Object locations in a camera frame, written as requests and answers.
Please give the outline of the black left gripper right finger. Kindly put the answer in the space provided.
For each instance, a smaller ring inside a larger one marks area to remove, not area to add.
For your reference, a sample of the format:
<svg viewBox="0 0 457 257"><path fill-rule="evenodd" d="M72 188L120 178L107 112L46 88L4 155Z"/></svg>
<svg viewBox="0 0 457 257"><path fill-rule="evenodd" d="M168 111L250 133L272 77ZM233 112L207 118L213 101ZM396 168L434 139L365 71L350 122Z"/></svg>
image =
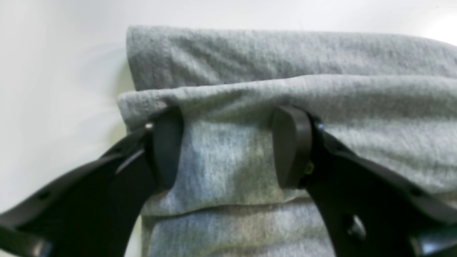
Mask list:
<svg viewBox="0 0 457 257"><path fill-rule="evenodd" d="M276 177L305 189L337 257L455 257L456 209L363 159L294 106L272 113Z"/></svg>

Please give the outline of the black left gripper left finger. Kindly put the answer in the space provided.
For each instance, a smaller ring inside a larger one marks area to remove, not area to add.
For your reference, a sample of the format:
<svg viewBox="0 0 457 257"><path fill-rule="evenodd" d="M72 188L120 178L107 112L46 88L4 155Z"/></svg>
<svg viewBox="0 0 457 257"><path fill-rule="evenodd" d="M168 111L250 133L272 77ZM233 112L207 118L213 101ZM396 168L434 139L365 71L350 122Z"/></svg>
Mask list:
<svg viewBox="0 0 457 257"><path fill-rule="evenodd" d="M123 257L145 202L176 182L184 118L150 116L93 162L1 214L1 250L20 257Z"/></svg>

